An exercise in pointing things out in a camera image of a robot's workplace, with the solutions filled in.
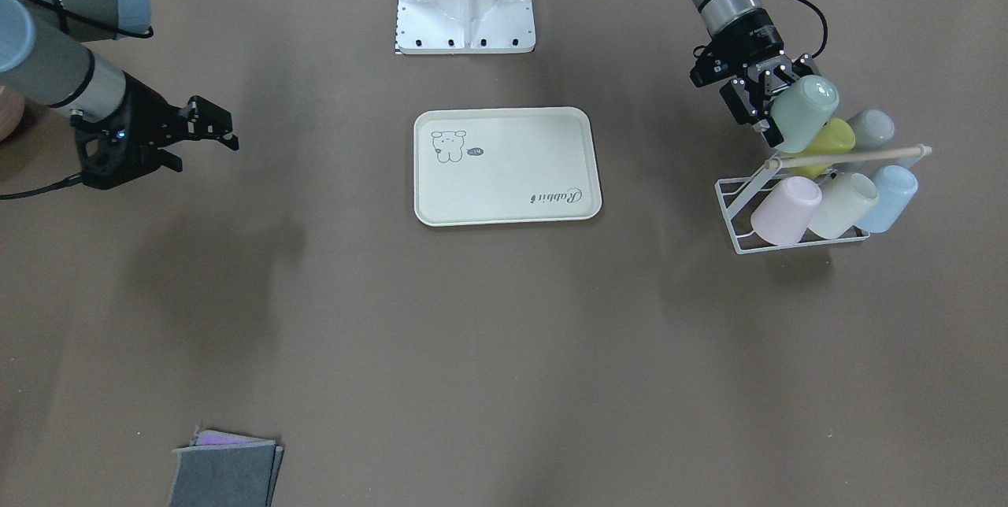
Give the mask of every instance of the yellow cup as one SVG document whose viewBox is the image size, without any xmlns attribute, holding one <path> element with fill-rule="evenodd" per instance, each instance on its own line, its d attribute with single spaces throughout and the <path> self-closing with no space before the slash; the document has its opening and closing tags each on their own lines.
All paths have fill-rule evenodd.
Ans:
<svg viewBox="0 0 1008 507">
<path fill-rule="evenodd" d="M 850 124 L 840 119 L 840 117 L 830 117 L 829 122 L 818 131 L 812 142 L 805 147 L 804 151 L 796 155 L 788 155 L 793 158 L 814 155 L 842 155 L 851 152 L 854 148 L 854 130 Z M 791 174 L 815 178 L 832 165 L 828 163 L 817 163 L 812 166 L 796 166 L 791 168 Z"/>
</svg>

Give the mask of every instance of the cup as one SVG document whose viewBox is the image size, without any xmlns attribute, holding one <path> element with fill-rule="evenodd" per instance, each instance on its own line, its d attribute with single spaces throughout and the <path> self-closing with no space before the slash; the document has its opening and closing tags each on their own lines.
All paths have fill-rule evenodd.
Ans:
<svg viewBox="0 0 1008 507">
<path fill-rule="evenodd" d="M 803 151 L 840 106 L 840 92 L 823 77 L 798 79 L 770 106 L 770 117 L 777 124 L 784 141 L 777 145 L 782 153 Z"/>
<path fill-rule="evenodd" d="M 823 185 L 823 206 L 808 224 L 813 234 L 835 240 L 879 203 L 874 181 L 860 172 L 842 172 Z"/>
<path fill-rule="evenodd" d="M 0 85 L 0 141 L 17 129 L 22 116 L 24 116 L 24 97 Z"/>
<path fill-rule="evenodd" d="M 816 184 L 803 176 L 788 176 L 770 191 L 753 212 L 753 231 L 767 243 L 791 246 L 801 241 L 823 202 Z"/>
<path fill-rule="evenodd" d="M 797 158 L 812 155 L 842 155 L 854 148 L 854 130 L 850 124 L 840 119 L 840 117 L 830 117 L 829 122 L 812 142 L 805 147 L 804 151 L 795 155 Z M 830 168 L 828 163 L 816 163 L 811 166 L 795 166 L 791 168 L 791 174 L 815 178 L 825 170 Z"/>
<path fill-rule="evenodd" d="M 883 234 L 917 194 L 917 176 L 896 163 L 875 170 L 872 181 L 879 188 L 879 203 L 856 226 L 869 234 Z"/>
<path fill-rule="evenodd" d="M 867 153 L 878 151 L 892 141 L 896 135 L 896 124 L 892 123 L 891 117 L 885 112 L 878 110 L 865 110 L 848 120 L 851 129 L 854 130 L 854 153 Z M 868 161 L 854 163 L 843 163 L 837 167 L 842 172 L 858 172 L 864 168 Z"/>
</svg>

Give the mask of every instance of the gray cloth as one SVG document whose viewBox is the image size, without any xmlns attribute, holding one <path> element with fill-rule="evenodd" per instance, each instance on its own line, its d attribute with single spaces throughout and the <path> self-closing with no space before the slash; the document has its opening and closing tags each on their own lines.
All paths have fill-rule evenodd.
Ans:
<svg viewBox="0 0 1008 507">
<path fill-rule="evenodd" d="M 272 440 L 178 449 L 168 507 L 268 507 L 283 456 Z"/>
</svg>

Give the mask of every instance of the pink cup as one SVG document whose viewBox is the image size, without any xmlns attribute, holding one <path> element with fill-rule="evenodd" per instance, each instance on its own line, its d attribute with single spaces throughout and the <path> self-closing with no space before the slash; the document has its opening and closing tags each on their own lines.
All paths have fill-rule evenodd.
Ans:
<svg viewBox="0 0 1008 507">
<path fill-rule="evenodd" d="M 0 85 L 0 141 L 17 129 L 24 116 L 24 97 L 10 88 Z"/>
<path fill-rule="evenodd" d="M 767 243 L 791 246 L 801 241 L 823 202 L 823 192 L 804 176 L 778 181 L 753 212 L 753 231 Z"/>
</svg>

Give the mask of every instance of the white cup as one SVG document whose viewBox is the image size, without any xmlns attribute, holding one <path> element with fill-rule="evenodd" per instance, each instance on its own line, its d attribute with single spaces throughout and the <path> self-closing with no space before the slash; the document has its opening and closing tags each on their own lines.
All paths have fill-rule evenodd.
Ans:
<svg viewBox="0 0 1008 507">
<path fill-rule="evenodd" d="M 813 181 L 804 176 L 784 178 L 753 212 L 753 231 L 767 243 L 795 245 L 822 202 L 823 193 Z"/>
<path fill-rule="evenodd" d="M 874 181 L 860 172 L 842 172 L 823 185 L 823 206 L 808 224 L 813 234 L 835 240 L 879 203 Z"/>
</svg>

